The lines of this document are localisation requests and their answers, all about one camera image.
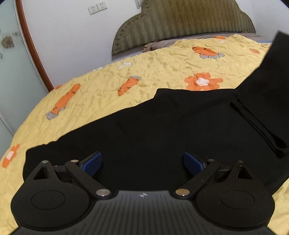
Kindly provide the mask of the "olive upholstered headboard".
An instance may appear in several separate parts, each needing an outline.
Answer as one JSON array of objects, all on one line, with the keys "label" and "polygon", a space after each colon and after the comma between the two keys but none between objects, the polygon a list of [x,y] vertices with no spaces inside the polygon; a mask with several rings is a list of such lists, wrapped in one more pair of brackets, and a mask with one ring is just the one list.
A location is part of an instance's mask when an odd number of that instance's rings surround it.
[{"label": "olive upholstered headboard", "polygon": [[141,12],[118,29],[112,55],[157,40],[217,32],[255,33],[256,29],[236,1],[144,1]]}]

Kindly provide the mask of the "white double wall socket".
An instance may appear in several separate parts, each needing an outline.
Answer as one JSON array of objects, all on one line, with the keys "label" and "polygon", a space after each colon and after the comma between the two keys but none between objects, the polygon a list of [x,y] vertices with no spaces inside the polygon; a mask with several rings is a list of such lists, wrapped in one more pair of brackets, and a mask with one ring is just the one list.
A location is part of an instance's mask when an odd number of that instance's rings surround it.
[{"label": "white double wall socket", "polygon": [[107,9],[106,1],[99,2],[95,5],[89,6],[88,11],[90,15],[93,15],[99,11],[103,11]]}]

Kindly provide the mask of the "frosted glass wardrobe door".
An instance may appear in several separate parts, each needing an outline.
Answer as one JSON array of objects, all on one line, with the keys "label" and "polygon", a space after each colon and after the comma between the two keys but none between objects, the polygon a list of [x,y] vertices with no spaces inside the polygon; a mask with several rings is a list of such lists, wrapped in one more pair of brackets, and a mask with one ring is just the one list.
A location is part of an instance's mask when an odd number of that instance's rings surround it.
[{"label": "frosted glass wardrobe door", "polygon": [[1,154],[47,95],[28,54],[14,1],[1,1]]}]

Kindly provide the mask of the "brown wooden door frame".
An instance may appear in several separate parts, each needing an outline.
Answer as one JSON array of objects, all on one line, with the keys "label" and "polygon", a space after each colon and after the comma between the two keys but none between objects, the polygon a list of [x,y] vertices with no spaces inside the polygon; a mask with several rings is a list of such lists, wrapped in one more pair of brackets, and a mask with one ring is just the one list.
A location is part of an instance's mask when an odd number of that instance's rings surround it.
[{"label": "brown wooden door frame", "polygon": [[40,81],[42,82],[44,88],[49,93],[50,91],[54,89],[54,87],[45,71],[45,68],[43,67],[43,64],[40,60],[36,47],[33,43],[33,39],[30,34],[28,24],[25,18],[23,1],[15,0],[15,8],[16,8],[16,13],[18,15],[19,24],[20,24],[20,28],[23,34],[23,38],[25,40],[25,45],[27,46],[27,49],[28,49],[28,54],[31,56],[32,63],[35,66],[36,72],[38,73],[40,77]]}]

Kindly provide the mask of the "yellow carrot print bedspread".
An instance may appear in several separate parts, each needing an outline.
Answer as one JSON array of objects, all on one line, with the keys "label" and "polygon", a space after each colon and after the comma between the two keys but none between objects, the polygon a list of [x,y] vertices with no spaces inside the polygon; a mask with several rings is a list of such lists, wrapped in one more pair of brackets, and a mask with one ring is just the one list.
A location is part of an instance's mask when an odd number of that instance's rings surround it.
[{"label": "yellow carrot print bedspread", "polygon": [[176,41],[168,48],[123,59],[51,91],[16,132],[1,166],[1,234],[17,228],[10,203],[26,178],[27,150],[57,141],[93,121],[154,98],[159,89],[235,89],[271,48],[241,35]]}]

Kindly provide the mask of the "black trousers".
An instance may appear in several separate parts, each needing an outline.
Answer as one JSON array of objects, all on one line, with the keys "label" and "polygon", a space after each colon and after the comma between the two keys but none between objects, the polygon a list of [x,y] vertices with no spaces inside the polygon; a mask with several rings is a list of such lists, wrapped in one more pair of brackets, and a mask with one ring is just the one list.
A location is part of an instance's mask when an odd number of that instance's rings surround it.
[{"label": "black trousers", "polygon": [[27,150],[23,178],[41,161],[63,165],[99,151],[108,189],[173,190],[191,179],[185,152],[223,165],[245,161],[269,192],[288,179],[288,35],[235,89],[159,89],[154,98]]}]

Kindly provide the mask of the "brown striped pillow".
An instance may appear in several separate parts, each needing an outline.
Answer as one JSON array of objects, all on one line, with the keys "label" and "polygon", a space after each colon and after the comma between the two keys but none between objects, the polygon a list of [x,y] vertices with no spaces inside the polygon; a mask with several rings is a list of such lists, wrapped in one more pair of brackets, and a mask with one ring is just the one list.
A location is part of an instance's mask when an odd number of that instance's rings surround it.
[{"label": "brown striped pillow", "polygon": [[154,51],[160,48],[168,48],[171,45],[173,45],[176,41],[179,40],[190,40],[190,39],[210,39],[210,38],[215,38],[215,39],[221,39],[224,40],[227,37],[232,36],[231,34],[229,35],[208,35],[208,36],[194,36],[194,37],[189,37],[189,38],[184,38],[184,39],[170,39],[170,40],[163,40],[163,41],[155,41],[153,43],[148,43],[144,46],[143,52],[149,52],[149,51]]}]

